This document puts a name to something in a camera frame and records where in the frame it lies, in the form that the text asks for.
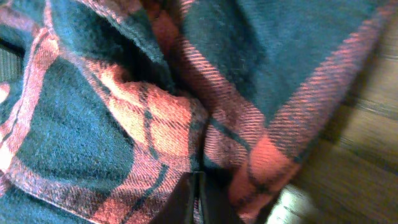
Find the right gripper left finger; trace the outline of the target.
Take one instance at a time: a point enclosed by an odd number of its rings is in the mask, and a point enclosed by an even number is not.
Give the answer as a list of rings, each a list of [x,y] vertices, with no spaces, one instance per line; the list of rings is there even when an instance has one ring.
[[[194,174],[184,173],[150,224],[193,224],[196,181]]]

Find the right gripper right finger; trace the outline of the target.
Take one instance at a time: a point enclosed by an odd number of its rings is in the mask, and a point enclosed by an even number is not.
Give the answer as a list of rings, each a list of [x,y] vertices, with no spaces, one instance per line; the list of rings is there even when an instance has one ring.
[[[204,172],[198,173],[200,206],[204,224],[243,224],[228,196]]]

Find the red navy plaid shirt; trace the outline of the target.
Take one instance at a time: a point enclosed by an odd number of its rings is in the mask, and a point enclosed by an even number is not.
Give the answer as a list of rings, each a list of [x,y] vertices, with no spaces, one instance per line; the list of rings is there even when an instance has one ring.
[[[396,1],[2,1],[1,222],[266,220]]]

